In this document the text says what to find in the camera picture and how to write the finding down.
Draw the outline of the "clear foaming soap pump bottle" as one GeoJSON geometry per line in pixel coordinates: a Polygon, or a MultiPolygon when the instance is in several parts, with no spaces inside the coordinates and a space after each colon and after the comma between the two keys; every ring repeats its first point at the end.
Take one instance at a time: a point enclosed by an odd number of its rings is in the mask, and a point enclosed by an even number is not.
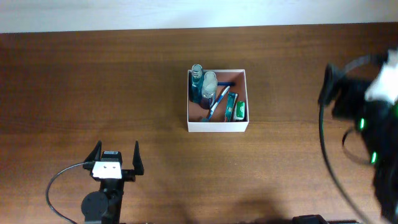
{"type": "Polygon", "coordinates": [[[201,102],[200,106],[203,109],[210,109],[215,101],[216,89],[218,86],[218,80],[216,73],[208,71],[204,75],[204,81],[201,89],[201,102]]]}

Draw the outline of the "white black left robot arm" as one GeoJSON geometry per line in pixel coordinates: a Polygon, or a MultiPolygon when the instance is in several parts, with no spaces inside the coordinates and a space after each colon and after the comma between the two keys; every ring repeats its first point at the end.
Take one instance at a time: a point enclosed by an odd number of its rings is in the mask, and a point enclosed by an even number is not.
{"type": "Polygon", "coordinates": [[[123,169],[123,157],[119,151],[102,151],[102,142],[84,160],[83,168],[91,178],[100,183],[99,190],[89,193],[81,203],[85,223],[119,223],[124,195],[124,184],[135,182],[144,174],[139,143],[134,146],[132,169],[123,169]]]}

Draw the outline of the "blue disposable razor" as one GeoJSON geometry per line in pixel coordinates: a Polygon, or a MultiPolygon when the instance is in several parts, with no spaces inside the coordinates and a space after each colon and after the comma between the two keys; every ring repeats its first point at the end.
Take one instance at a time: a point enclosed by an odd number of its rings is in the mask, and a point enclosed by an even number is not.
{"type": "Polygon", "coordinates": [[[218,86],[235,86],[235,82],[218,82],[218,86]]]}

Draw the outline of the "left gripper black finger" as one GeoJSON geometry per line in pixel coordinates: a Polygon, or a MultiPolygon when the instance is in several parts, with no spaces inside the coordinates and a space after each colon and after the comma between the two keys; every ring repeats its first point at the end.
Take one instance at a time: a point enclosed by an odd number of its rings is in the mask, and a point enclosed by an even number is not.
{"type": "Polygon", "coordinates": [[[101,158],[101,147],[102,147],[102,142],[98,141],[95,148],[89,153],[84,162],[99,161],[101,158]]]}
{"type": "Polygon", "coordinates": [[[144,165],[142,163],[138,141],[135,142],[132,165],[134,168],[135,175],[144,175],[144,165]]]}

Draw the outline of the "green white soap box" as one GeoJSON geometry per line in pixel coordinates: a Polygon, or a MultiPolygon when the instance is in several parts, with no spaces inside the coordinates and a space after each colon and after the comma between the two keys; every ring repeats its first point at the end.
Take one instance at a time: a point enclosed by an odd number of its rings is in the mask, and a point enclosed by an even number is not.
{"type": "Polygon", "coordinates": [[[234,108],[233,121],[243,121],[245,117],[246,104],[244,101],[238,101],[234,108]]]}

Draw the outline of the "blue Listerine mouthwash bottle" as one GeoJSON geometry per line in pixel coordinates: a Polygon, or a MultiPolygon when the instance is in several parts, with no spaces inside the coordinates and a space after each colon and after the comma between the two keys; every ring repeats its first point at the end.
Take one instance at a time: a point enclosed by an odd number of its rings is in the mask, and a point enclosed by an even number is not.
{"type": "Polygon", "coordinates": [[[201,89],[203,85],[203,67],[200,64],[194,64],[191,70],[190,79],[190,98],[194,103],[201,102],[201,89]]]}

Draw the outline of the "green toothpaste tube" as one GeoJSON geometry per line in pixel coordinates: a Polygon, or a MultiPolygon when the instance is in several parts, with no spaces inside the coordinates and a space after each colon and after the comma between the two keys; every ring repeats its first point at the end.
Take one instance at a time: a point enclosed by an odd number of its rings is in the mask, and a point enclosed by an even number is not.
{"type": "Polygon", "coordinates": [[[226,104],[226,110],[224,113],[224,122],[230,122],[231,121],[231,116],[233,114],[233,108],[235,105],[235,101],[238,98],[238,94],[234,92],[229,92],[228,93],[228,99],[227,99],[227,104],[226,104]]]}

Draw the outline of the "blue white toothbrush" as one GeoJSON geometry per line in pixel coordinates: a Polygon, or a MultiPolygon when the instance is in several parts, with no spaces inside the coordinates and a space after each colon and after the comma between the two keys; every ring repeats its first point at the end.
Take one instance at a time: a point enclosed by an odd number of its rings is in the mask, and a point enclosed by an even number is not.
{"type": "Polygon", "coordinates": [[[214,114],[216,108],[218,107],[218,105],[219,105],[219,103],[221,102],[221,100],[223,99],[223,97],[228,93],[229,89],[230,89],[230,86],[227,86],[227,87],[220,93],[220,95],[219,95],[217,101],[216,101],[216,102],[214,103],[214,105],[210,108],[207,117],[203,118],[203,119],[201,120],[201,122],[208,122],[208,121],[211,119],[211,117],[213,116],[213,114],[214,114]]]}

